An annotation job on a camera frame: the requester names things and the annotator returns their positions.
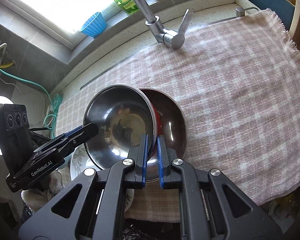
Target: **stainless steel bowl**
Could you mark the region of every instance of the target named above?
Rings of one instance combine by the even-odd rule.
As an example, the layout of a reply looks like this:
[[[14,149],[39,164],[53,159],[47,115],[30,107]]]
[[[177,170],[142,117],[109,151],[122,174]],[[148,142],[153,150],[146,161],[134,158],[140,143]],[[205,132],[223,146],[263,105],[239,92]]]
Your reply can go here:
[[[140,88],[140,90],[149,98],[160,116],[166,146],[174,149],[178,158],[182,159],[187,147],[188,133],[185,116],[181,108],[173,98],[161,90],[153,88]],[[158,159],[155,148],[153,156],[147,162],[146,181],[150,182],[158,178]]]
[[[83,125],[94,123],[99,133],[84,146],[94,164],[104,170],[128,156],[129,149],[148,134],[150,158],[156,143],[157,121],[149,99],[127,84],[113,84],[89,103]]]

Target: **metal bolt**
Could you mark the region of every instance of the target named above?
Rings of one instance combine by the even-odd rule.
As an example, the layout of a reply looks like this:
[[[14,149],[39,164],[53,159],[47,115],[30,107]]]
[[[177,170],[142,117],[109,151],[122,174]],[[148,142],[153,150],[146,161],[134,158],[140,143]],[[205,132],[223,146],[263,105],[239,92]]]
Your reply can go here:
[[[122,163],[123,163],[124,165],[129,166],[129,165],[133,164],[133,160],[132,160],[132,159],[124,159],[124,160],[122,161]]]
[[[211,173],[211,175],[213,175],[213,176],[219,176],[220,173],[221,173],[221,171],[219,171],[218,169],[212,169],[212,170],[210,171],[210,173]]]
[[[172,162],[173,162],[174,165],[181,165],[183,163],[183,160],[181,160],[181,159],[174,159]]]
[[[87,168],[87,169],[84,170],[84,174],[86,176],[91,176],[91,175],[94,174],[94,169],[93,168]]]

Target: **blue plastic container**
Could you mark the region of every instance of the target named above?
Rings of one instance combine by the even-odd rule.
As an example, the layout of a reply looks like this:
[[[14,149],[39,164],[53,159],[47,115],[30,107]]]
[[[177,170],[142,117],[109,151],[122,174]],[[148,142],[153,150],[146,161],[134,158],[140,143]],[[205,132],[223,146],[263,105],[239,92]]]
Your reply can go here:
[[[87,34],[93,38],[97,37],[107,27],[106,21],[100,12],[92,15],[81,27],[79,32]]]

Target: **chrome faucet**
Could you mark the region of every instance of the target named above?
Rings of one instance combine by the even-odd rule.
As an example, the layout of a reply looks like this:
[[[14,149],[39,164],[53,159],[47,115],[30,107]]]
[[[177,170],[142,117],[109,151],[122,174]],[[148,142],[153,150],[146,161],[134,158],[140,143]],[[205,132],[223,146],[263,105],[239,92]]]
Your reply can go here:
[[[185,16],[182,19],[179,30],[173,31],[166,29],[158,16],[155,16],[151,11],[146,0],[134,0],[142,14],[146,18],[146,25],[156,38],[158,43],[164,43],[172,49],[180,49],[185,42],[185,33],[189,23],[193,17],[193,12],[187,9]]]

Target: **plaid cloth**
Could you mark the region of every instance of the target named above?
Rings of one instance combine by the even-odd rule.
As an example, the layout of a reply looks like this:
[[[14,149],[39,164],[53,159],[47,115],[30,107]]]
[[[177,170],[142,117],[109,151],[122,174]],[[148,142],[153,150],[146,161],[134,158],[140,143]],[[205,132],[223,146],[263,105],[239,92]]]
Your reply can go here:
[[[135,54],[61,104],[56,134],[82,124],[89,101],[113,83],[172,96],[188,125],[184,160],[219,168],[256,204],[300,185],[300,52],[269,9],[189,32],[177,51],[158,44]],[[178,193],[149,183],[125,216],[178,222]]]

